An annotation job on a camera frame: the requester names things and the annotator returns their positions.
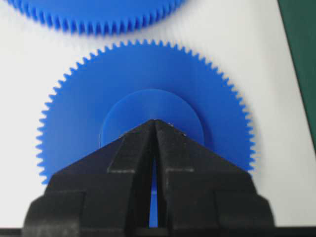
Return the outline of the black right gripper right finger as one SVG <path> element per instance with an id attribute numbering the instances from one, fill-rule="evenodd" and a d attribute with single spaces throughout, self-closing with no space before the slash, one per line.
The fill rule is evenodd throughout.
<path id="1" fill-rule="evenodd" d="M 166 222 L 173 237 L 265 237 L 275 225 L 249 173 L 155 122 Z"/>

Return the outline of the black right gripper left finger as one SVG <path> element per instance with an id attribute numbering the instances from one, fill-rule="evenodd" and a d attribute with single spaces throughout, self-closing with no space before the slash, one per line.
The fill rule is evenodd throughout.
<path id="1" fill-rule="evenodd" d="M 150 217 L 155 122 L 59 170 L 27 212 L 25 237 L 129 237 Z"/>

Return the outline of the blue gear near left arm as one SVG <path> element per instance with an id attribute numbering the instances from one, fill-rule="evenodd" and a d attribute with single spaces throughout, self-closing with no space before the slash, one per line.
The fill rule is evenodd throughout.
<path id="1" fill-rule="evenodd" d="M 171 14 L 182 0 L 9 0 L 34 21 L 64 32 L 113 35 L 133 32 Z"/>

